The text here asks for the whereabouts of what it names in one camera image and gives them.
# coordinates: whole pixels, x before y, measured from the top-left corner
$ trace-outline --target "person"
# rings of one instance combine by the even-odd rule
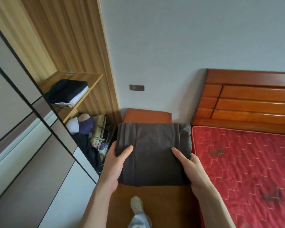
[[[106,227],[110,197],[117,188],[123,163],[133,151],[133,146],[130,145],[120,156],[116,157],[115,147],[116,142],[112,144],[106,155],[102,174],[80,221],[80,228]],[[211,183],[199,158],[192,154],[191,158],[187,159],[178,149],[172,147],[171,150],[183,165],[184,171],[191,181],[191,189],[199,201],[205,228],[235,228],[223,199]],[[152,228],[152,222],[144,213],[140,198],[134,196],[130,204],[134,217],[128,228]]]

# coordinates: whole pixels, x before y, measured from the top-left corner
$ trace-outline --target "wall outlet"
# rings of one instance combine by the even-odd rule
[[[145,91],[145,86],[130,85],[130,90],[134,90],[134,91]]]

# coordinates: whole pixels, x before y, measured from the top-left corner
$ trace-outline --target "wooden headboard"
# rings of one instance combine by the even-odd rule
[[[191,124],[285,134],[285,73],[208,69]]]

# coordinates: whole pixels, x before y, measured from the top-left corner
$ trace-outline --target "quilted stitching pattern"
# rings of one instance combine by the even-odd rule
[[[236,227],[285,227],[285,136],[203,126],[192,134]]]

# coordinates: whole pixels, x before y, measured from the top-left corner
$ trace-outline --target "light blue jeans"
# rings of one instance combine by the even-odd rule
[[[152,228],[152,227],[148,221],[147,215],[145,213],[139,213],[134,215],[128,228]]]

